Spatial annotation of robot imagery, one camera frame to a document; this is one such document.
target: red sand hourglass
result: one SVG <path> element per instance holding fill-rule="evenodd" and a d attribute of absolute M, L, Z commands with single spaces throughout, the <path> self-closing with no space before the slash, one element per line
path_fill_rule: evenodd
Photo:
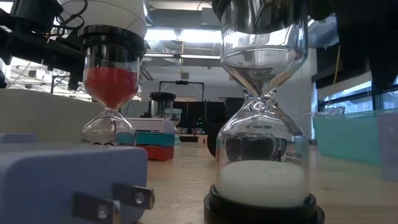
<path fill-rule="evenodd" d="M 119 107 L 138 91 L 144 39 L 112 26 L 87 26 L 79 31 L 85 53 L 85 89 L 105 110 L 84 127 L 81 141 L 110 146 L 135 146 L 136 131 Z"/>

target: ceiling light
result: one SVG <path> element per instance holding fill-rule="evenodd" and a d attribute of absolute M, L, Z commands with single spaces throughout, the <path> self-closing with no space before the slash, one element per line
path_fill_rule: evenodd
<path fill-rule="evenodd" d="M 191 59 L 210 59 L 210 60 L 219 60 L 220 56 L 211 56 L 211 55 L 181 55 L 181 58 L 191 58 Z"/>
<path fill-rule="evenodd" d="M 172 29 L 149 29 L 145 40 L 177 40 L 177 35 Z"/>
<path fill-rule="evenodd" d="M 220 43 L 221 31 L 185 29 L 181 32 L 178 39 L 191 43 Z"/>
<path fill-rule="evenodd" d="M 144 57 L 150 58 L 174 58 L 173 54 L 153 54 L 153 53 L 146 53 Z"/>

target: window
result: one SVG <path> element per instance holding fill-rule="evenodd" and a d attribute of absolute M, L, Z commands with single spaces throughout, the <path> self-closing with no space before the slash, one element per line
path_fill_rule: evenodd
<path fill-rule="evenodd" d="M 371 91 L 371 90 L 372 90 L 372 81 L 368 81 L 366 83 L 362 83 L 360 85 L 357 85 L 357 86 L 354 86 L 349 89 L 346 89 L 341 92 L 333 94 L 331 96 L 331 100 L 335 100 L 335 99 L 345 97 L 345 96 L 352 96 L 357 93 L 363 93 L 363 92 Z M 329 101 L 329 96 L 325 97 L 323 99 L 323 101 Z"/>
<path fill-rule="evenodd" d="M 372 96 L 366 96 L 358 99 L 342 101 L 338 103 L 331 103 L 327 108 L 336 108 L 338 106 L 344 106 L 345 113 L 357 113 L 363 111 L 373 110 Z"/>
<path fill-rule="evenodd" d="M 398 108 L 398 91 L 390 91 L 387 93 L 383 93 L 382 100 L 383 100 L 383 109 Z"/>
<path fill-rule="evenodd" d="M 331 96 L 324 97 L 319 102 L 319 110 L 342 106 L 345 113 L 357 113 L 373 110 L 373 98 L 371 95 L 372 81 L 348 88 Z"/>

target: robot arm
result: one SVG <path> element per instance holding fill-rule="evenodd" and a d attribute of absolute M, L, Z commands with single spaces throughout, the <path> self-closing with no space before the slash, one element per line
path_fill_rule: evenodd
<path fill-rule="evenodd" d="M 56 18 L 59 26 L 53 24 Z M 143 38 L 142 0 L 92 1 L 90 5 L 87 0 L 13 0 L 10 14 L 0 9 L 0 26 L 11 30 L 0 27 L 0 58 L 7 65 L 12 57 L 19 57 L 46 65 L 48 70 L 70 72 L 68 87 L 77 90 L 85 62 L 78 30 L 94 24 L 122 27 Z M 53 29 L 57 29 L 56 34 L 51 33 Z M 66 30 L 72 32 L 63 38 Z"/>
<path fill-rule="evenodd" d="M 0 57 L 5 64 L 19 57 L 70 72 L 69 88 L 76 90 L 83 79 L 84 56 L 77 30 L 68 38 L 49 38 L 54 19 L 63 12 L 56 0 L 14 0 L 11 13 L 0 9 Z"/>

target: white sand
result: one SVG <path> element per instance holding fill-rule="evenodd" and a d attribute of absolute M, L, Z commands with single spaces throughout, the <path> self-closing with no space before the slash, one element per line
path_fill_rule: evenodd
<path fill-rule="evenodd" d="M 303 167 L 274 161 L 239 161 L 220 170 L 218 193 L 235 202 L 265 207 L 302 205 L 308 195 Z"/>

